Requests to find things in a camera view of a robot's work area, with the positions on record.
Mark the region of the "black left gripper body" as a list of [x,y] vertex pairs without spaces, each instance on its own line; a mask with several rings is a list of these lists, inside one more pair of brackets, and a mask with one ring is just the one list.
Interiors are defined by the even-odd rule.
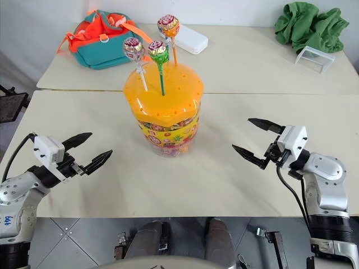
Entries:
[[75,158],[65,152],[63,160],[57,163],[57,178],[67,180],[76,175],[83,175],[84,170],[75,162]]

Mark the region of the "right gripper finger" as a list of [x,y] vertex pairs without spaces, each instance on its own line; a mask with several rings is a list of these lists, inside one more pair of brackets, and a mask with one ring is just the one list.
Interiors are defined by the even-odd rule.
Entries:
[[234,150],[239,153],[245,160],[251,162],[252,164],[258,166],[260,169],[265,170],[265,168],[267,167],[270,159],[266,158],[266,159],[259,159],[258,157],[255,157],[255,155],[247,150],[244,149],[242,147],[236,146],[236,145],[232,145],[232,147],[234,148]]
[[249,118],[248,121],[259,127],[260,129],[263,129],[265,131],[271,131],[279,135],[281,135],[285,129],[285,126],[280,126],[266,119]]

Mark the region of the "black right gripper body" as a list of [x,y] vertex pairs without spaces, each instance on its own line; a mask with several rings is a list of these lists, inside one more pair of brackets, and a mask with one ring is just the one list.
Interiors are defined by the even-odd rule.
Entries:
[[288,160],[291,151],[289,149],[281,150],[278,146],[278,140],[280,136],[277,136],[275,141],[269,145],[264,156],[266,159],[274,162],[276,166],[282,168],[285,162]]

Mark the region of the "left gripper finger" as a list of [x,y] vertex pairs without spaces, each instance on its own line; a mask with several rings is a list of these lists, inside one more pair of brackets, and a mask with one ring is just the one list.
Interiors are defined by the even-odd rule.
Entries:
[[80,146],[83,144],[93,133],[92,132],[84,132],[77,134],[75,136],[70,137],[69,139],[62,142],[65,148],[65,152],[68,150]]
[[92,159],[90,164],[82,168],[83,173],[86,175],[90,175],[96,170],[98,170],[110,158],[112,153],[113,150],[109,150]]

